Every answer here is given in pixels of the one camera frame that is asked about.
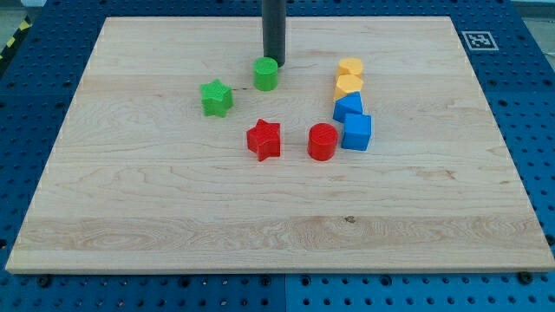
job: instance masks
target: blue pegboard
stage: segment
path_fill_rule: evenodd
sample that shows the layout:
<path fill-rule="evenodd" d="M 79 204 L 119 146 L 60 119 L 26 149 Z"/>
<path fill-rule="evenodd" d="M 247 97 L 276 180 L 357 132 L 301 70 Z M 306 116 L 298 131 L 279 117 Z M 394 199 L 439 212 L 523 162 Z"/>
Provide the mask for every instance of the blue pegboard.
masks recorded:
<path fill-rule="evenodd" d="M 290 16 L 450 16 L 498 50 L 469 59 L 547 237 L 555 243 L 555 74 L 504 0 L 286 0 Z M 49 0 L 0 80 L 5 265 L 106 16 L 257 16 L 260 0 Z M 555 273 L 511 275 L 11 276 L 0 311 L 555 310 Z"/>

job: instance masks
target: blue block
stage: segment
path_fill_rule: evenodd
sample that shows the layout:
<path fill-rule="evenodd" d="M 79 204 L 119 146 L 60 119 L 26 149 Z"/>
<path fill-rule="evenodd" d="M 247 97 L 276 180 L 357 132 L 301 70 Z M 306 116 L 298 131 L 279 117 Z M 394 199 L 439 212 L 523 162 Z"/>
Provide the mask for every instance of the blue block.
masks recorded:
<path fill-rule="evenodd" d="M 344 122 L 345 114 L 362 114 L 360 92 L 354 92 L 336 101 L 336 107 L 333 110 L 333 120 Z"/>
<path fill-rule="evenodd" d="M 366 151 L 372 136 L 372 116 L 345 114 L 345 129 L 341 148 Z"/>

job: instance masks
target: plastic block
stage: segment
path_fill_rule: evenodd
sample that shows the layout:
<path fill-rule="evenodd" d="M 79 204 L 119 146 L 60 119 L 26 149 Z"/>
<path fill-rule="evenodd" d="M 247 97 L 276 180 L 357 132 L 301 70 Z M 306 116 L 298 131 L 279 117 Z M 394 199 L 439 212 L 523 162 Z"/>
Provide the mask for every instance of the plastic block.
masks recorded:
<path fill-rule="evenodd" d="M 309 131 L 308 153 L 315 159 L 325 161 L 331 159 L 336 152 L 337 130 L 330 124 L 319 123 Z"/>
<path fill-rule="evenodd" d="M 336 101 L 336 107 L 333 110 L 333 120 L 344 122 L 345 114 L 362 114 L 360 92 L 354 92 Z"/>
<path fill-rule="evenodd" d="M 246 142 L 249 150 L 257 154 L 258 161 L 268 157 L 279 157 L 281 151 L 279 124 L 259 119 L 257 125 L 246 132 Z"/>
<path fill-rule="evenodd" d="M 341 75 L 336 82 L 336 92 L 333 95 L 333 101 L 343 98 L 345 95 L 362 90 L 363 82 L 355 75 Z"/>
<path fill-rule="evenodd" d="M 364 65 L 361 59 L 356 57 L 346 57 L 339 61 L 337 66 L 336 80 L 340 75 L 355 75 L 362 79 L 362 70 Z"/>
<path fill-rule="evenodd" d="M 233 106 L 232 89 L 219 79 L 200 85 L 200 92 L 205 116 L 225 117 L 227 110 Z"/>
<path fill-rule="evenodd" d="M 346 114 L 341 148 L 366 151 L 372 136 L 372 116 Z"/>
<path fill-rule="evenodd" d="M 278 86 L 278 63 L 271 57 L 261 57 L 254 62 L 254 87 L 270 91 Z"/>

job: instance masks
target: black cylindrical rod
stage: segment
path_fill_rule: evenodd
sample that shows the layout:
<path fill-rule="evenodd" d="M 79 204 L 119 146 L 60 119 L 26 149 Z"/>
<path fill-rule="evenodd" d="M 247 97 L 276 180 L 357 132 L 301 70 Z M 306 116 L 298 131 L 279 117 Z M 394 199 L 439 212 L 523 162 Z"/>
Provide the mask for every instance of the black cylindrical rod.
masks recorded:
<path fill-rule="evenodd" d="M 285 63 L 285 0 L 262 1 L 262 37 L 264 56 Z"/>

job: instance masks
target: wood grain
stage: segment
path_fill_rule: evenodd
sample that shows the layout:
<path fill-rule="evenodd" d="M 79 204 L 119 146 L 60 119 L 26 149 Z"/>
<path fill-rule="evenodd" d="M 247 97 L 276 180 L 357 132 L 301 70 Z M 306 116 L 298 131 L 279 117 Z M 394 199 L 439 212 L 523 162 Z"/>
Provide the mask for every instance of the wood grain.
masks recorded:
<path fill-rule="evenodd" d="M 258 18 L 108 18 L 10 255 L 12 273 L 499 272 L 555 268 L 446 17 L 290 18 L 251 83 Z M 365 63 L 366 153 L 306 153 L 337 61 Z M 233 87 L 225 119 L 199 84 Z M 283 155 L 246 149 L 258 118 Z"/>

